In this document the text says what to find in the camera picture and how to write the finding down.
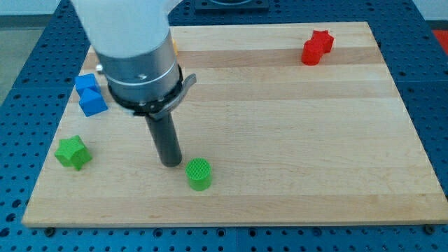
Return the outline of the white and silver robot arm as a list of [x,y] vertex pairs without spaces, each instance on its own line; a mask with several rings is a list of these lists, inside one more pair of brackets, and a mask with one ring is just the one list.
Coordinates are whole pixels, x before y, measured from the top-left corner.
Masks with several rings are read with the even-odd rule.
[[181,0],[72,0],[111,92],[129,102],[169,94],[180,73],[168,15]]

